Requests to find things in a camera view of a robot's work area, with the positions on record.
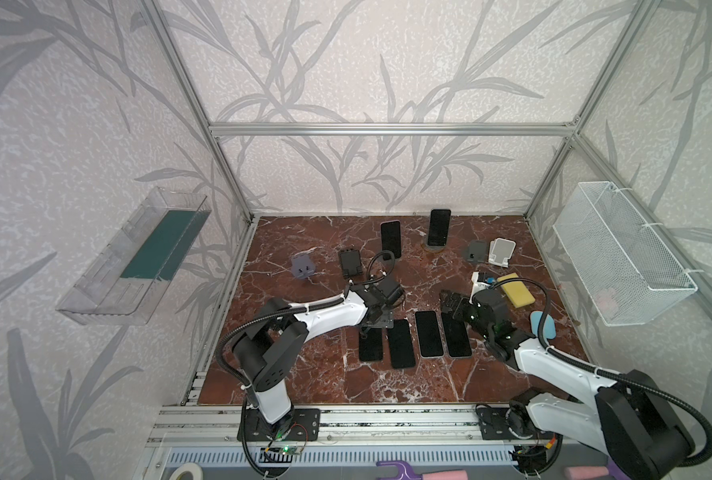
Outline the teal phone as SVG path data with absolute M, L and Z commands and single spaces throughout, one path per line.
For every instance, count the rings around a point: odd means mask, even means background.
M 442 314 L 447 351 L 452 358 L 470 358 L 472 348 L 464 321 L 455 319 L 450 313 Z

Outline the black phone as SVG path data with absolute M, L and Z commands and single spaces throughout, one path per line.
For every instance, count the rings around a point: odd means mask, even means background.
M 384 358 L 383 330 L 369 328 L 359 334 L 359 360 L 361 362 L 380 362 Z
M 390 362 L 393 369 L 411 369 L 416 366 L 409 322 L 397 319 L 387 330 Z

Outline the white folding phone stand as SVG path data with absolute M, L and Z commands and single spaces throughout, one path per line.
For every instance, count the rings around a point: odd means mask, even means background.
M 516 243 L 505 238 L 496 238 L 489 245 L 488 263 L 507 268 L 516 249 Z

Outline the white-edged phone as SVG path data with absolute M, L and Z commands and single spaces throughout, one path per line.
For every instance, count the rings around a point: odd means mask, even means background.
M 438 358 L 444 355 L 443 342 L 435 311 L 417 311 L 415 324 L 421 356 Z

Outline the pink-edged phone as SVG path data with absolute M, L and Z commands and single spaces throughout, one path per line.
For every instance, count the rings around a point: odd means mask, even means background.
M 381 250 L 390 251 L 395 259 L 400 259 L 402 256 L 401 222 L 399 220 L 383 222 L 380 225 L 380 233 Z

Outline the dark phone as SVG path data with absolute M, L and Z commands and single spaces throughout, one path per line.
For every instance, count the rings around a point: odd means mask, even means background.
M 426 238 L 426 244 L 429 247 L 445 247 L 447 245 L 450 221 L 450 209 L 433 209 L 431 211 Z

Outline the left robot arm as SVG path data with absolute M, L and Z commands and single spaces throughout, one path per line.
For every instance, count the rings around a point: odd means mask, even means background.
M 219 368 L 236 378 L 245 392 L 239 438 L 281 440 L 295 424 L 295 407 L 286 378 L 305 344 L 345 327 L 362 331 L 394 326 L 393 310 L 404 289 L 391 276 L 349 282 L 333 297 L 308 303 L 273 298 L 247 323 L 225 334 L 215 349 Z

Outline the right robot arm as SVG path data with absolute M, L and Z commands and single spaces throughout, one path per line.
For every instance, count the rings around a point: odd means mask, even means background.
M 526 395 L 518 405 L 533 428 L 606 454 L 630 479 L 661 479 L 712 458 L 712 424 L 699 410 L 639 370 L 610 371 L 558 350 L 511 323 L 501 302 L 493 289 L 440 294 L 442 314 L 481 335 L 498 361 L 569 394 Z

